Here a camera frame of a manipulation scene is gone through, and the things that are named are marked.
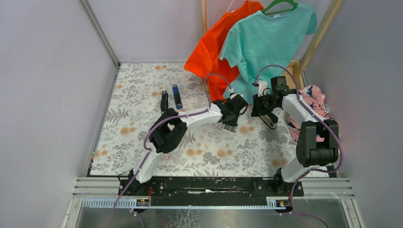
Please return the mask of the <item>blue stapler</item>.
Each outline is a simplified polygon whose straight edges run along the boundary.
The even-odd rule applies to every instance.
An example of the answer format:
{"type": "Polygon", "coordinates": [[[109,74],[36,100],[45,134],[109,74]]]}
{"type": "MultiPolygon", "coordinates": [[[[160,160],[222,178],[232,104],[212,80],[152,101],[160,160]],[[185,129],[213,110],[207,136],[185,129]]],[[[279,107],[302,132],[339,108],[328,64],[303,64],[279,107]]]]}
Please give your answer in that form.
{"type": "Polygon", "coordinates": [[[172,85],[172,89],[173,89],[173,97],[174,97],[176,109],[180,110],[183,108],[183,104],[182,104],[180,91],[179,91],[177,84],[172,85]]]}

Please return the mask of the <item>small black stapler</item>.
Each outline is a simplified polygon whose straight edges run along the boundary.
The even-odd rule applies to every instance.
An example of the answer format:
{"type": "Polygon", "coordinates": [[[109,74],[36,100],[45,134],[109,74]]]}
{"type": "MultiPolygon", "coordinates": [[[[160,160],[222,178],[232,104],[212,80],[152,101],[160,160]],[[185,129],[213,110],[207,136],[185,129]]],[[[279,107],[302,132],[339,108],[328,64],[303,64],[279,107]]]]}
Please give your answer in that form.
{"type": "Polygon", "coordinates": [[[161,114],[163,114],[168,108],[169,108],[168,92],[166,90],[163,90],[160,101],[161,114]]]}

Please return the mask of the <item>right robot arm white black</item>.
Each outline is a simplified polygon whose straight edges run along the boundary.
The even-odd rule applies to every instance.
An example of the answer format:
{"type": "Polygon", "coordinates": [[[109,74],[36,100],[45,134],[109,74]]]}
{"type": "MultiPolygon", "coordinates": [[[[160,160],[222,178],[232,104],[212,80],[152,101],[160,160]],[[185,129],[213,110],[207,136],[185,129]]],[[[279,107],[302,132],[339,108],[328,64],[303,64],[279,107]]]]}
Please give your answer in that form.
{"type": "Polygon", "coordinates": [[[278,117],[274,109],[281,108],[299,126],[295,158],[275,175],[273,191],[280,196],[291,190],[291,182],[310,170],[319,170],[334,163],[339,157],[338,123],[318,115],[305,102],[297,89],[290,89],[284,76],[255,80],[258,93],[253,96],[251,116],[259,117],[266,125],[275,129],[278,117]]]}

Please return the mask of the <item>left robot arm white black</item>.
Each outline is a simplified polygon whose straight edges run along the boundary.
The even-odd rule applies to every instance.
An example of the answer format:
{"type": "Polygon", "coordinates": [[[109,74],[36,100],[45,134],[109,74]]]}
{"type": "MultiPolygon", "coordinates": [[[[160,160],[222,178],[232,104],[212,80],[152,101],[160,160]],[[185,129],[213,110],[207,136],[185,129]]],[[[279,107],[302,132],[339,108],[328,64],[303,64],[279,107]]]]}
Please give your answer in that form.
{"type": "Polygon", "coordinates": [[[151,179],[160,160],[181,144],[187,130],[222,123],[226,130],[234,132],[238,126],[238,118],[247,106],[248,103],[240,94],[233,94],[228,99],[209,102],[207,107],[190,112],[167,109],[145,136],[143,146],[146,154],[137,168],[133,169],[134,176],[130,178],[129,189],[135,195],[142,195],[147,191],[146,182],[151,179]]]}

